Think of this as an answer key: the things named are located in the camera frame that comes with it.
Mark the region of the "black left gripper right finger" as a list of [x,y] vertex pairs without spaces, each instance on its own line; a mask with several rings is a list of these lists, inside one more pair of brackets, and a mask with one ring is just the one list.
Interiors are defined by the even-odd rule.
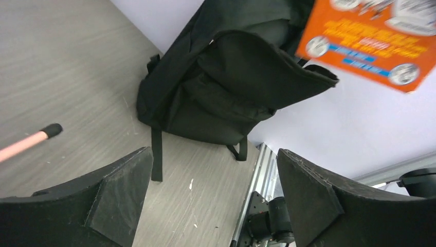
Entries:
[[286,149],[277,166],[297,246],[435,246],[435,198],[376,189]]

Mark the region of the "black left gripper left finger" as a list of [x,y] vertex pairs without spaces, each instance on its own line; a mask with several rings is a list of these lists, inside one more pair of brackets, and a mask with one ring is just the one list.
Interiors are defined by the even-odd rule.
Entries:
[[1,246],[132,246],[153,166],[127,156],[29,197],[1,199]]

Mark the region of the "black student backpack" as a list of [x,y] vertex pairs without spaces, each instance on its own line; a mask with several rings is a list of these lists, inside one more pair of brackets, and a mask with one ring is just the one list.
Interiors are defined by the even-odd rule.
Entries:
[[336,86],[296,50],[314,1],[204,1],[140,82],[136,111],[150,126],[151,179],[161,182],[162,133],[226,146],[245,161],[248,134],[277,110]]

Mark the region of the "orange picture book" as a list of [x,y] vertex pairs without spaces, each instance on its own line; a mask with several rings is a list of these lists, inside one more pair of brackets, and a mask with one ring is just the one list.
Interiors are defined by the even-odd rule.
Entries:
[[435,67],[435,1],[315,1],[296,53],[413,92]]

